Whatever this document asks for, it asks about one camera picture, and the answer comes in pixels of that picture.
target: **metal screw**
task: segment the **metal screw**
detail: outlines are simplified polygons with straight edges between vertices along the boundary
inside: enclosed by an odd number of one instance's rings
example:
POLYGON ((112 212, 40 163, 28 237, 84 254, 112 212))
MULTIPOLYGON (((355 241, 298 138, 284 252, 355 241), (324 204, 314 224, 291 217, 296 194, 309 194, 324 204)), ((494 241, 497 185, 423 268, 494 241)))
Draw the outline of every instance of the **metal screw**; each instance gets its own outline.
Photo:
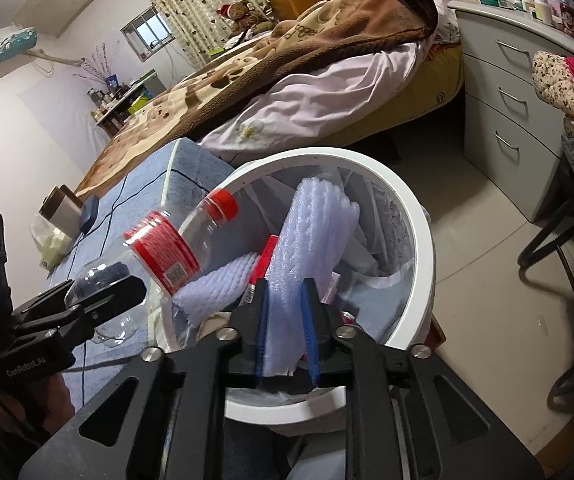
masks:
POLYGON ((411 355, 418 359, 426 359, 432 355, 432 349, 427 345, 414 345, 411 348, 411 355))
POLYGON ((358 331, 353 326, 340 326, 336 330, 336 335, 340 339, 353 339, 358 331))
POLYGON ((155 346, 150 346, 149 348, 145 348, 141 353, 140 357, 143 361, 147 361, 148 363, 152 363, 153 361, 158 361, 163 356, 163 351, 160 348, 155 346))
POLYGON ((238 330, 225 326, 216 332, 216 337, 221 341, 231 341, 238 337, 238 330))

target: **floor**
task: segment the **floor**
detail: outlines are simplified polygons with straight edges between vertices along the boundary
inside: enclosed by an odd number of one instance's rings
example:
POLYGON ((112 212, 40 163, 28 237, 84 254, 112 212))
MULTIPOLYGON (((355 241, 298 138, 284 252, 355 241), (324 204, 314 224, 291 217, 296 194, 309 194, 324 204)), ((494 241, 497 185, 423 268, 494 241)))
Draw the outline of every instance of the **floor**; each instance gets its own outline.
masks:
MULTIPOLYGON (((452 130, 431 116, 398 128, 392 165, 432 218, 439 353, 536 453, 570 420, 547 394, 574 360, 574 297, 555 254, 520 278, 516 258, 539 228, 464 158, 452 130)), ((564 252, 574 270, 574 240, 564 252)))

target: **window frame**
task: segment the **window frame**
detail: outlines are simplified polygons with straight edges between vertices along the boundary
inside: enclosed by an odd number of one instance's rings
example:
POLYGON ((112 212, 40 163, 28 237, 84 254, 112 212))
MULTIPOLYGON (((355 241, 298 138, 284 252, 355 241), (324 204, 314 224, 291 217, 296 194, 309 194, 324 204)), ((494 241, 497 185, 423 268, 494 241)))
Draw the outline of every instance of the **window frame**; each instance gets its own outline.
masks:
POLYGON ((122 27, 120 31, 127 40, 127 43, 129 43, 131 49, 135 52, 136 56, 138 56, 140 62, 145 62, 147 59, 149 59, 158 51, 162 50, 164 47, 166 47, 169 43, 171 43, 175 39, 173 33, 171 32, 171 29, 166 24, 163 17, 160 15, 160 12, 156 9, 155 5, 147 7, 147 9, 143 10, 139 15, 133 18, 127 25, 122 27), (153 15, 150 18, 145 19, 144 16, 151 12, 153 12, 153 15), (164 27, 164 30, 166 30, 169 33, 169 35, 167 35, 166 38, 163 39, 158 38, 158 35, 154 32, 154 29, 151 27, 151 25, 149 25, 148 21, 151 20, 153 17, 157 17, 158 20, 160 20, 162 26, 164 27), (147 25, 147 28, 149 29, 151 34, 158 40, 158 44, 156 44, 154 47, 151 47, 151 45, 147 43, 147 41, 145 41, 145 39, 140 35, 138 27, 141 27, 142 25, 147 25), (138 37, 144 49, 147 50, 145 53, 138 50, 138 47, 134 45, 132 39, 129 37, 129 34, 135 34, 138 37))

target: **white drawer cabinet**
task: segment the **white drawer cabinet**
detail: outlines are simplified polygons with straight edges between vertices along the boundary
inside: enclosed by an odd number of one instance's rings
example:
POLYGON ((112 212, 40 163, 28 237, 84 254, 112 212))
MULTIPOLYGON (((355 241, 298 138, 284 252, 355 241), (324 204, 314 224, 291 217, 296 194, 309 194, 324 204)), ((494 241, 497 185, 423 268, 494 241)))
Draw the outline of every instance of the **white drawer cabinet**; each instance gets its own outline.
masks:
POLYGON ((532 221, 558 158, 518 124, 475 97, 466 97, 465 113, 465 156, 532 221))
POLYGON ((486 61, 464 56, 467 93, 490 105, 562 155, 564 112, 542 102, 533 86, 486 61))
POLYGON ((485 16, 460 19, 462 52, 484 59, 532 84, 531 62, 539 50, 569 56, 564 48, 540 36, 485 16))
POLYGON ((563 113, 538 99, 533 55, 574 40, 523 12, 451 2, 465 65, 465 156, 533 221, 562 153, 563 113))

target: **window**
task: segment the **window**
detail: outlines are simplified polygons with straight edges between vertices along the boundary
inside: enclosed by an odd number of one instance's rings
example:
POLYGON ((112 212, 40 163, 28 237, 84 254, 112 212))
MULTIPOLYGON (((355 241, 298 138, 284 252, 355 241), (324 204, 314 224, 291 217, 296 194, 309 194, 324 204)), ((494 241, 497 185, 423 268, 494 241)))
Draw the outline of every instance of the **window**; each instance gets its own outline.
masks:
POLYGON ((154 6, 131 20, 122 33, 141 61, 174 40, 169 27, 154 6))

